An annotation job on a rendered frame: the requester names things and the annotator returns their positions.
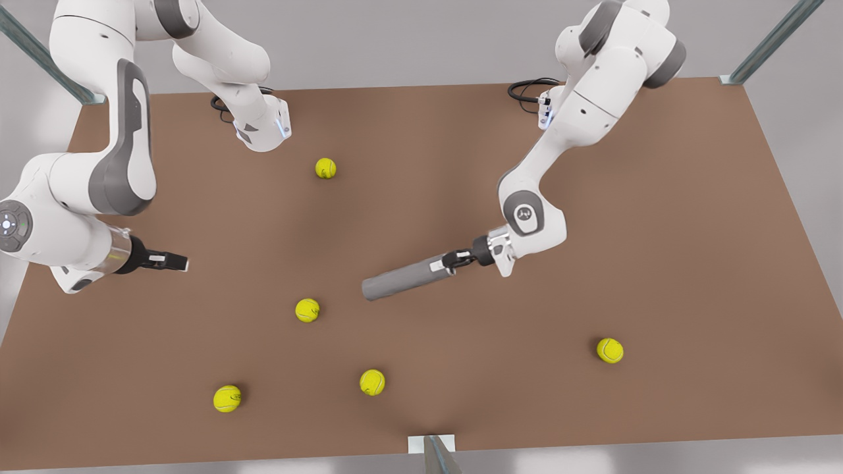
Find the grey tennis ball tube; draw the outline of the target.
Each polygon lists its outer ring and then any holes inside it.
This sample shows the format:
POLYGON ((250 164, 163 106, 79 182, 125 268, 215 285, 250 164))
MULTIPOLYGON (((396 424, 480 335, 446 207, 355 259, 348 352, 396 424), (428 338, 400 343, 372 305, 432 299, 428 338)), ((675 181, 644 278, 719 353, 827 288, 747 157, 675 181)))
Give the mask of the grey tennis ball tube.
POLYGON ((442 257, 443 254, 433 256, 423 261, 367 278, 362 282, 362 294, 366 300, 374 301, 454 276, 456 273, 455 270, 450 271, 450 273, 431 273, 429 269, 431 261, 441 260, 442 257))

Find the silver frame post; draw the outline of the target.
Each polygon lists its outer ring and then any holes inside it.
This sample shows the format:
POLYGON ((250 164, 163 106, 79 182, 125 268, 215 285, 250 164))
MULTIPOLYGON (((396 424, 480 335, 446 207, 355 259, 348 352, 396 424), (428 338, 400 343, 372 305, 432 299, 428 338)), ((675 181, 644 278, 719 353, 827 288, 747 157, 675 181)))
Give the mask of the silver frame post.
POLYGON ((408 453, 422 454, 424 474, 463 474, 454 458, 454 434, 428 434, 407 438, 408 453))
POLYGON ((722 85, 743 85, 826 0, 799 0, 731 73, 722 85))
POLYGON ((82 105, 105 104, 106 98, 103 94, 92 93, 61 72, 55 65, 48 48, 2 5, 0 5, 0 32, 82 105))

